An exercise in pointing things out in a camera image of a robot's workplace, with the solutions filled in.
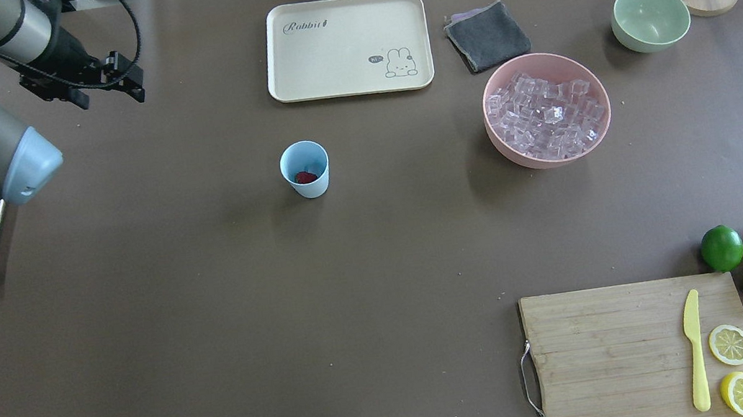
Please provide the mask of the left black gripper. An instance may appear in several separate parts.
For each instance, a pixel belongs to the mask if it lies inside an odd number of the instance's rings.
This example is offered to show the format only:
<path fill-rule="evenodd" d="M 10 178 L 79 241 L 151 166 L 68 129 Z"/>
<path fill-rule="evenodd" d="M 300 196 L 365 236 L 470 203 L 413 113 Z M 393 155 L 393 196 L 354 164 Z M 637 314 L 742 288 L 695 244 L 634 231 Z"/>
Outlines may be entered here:
<path fill-rule="evenodd" d="M 19 85 L 47 102 L 61 100 L 86 110 L 90 106 L 86 87 L 121 91 L 137 102 L 145 101 L 143 71 L 137 63 L 119 51 L 95 58 L 65 29 L 52 36 L 42 55 L 17 70 Z"/>

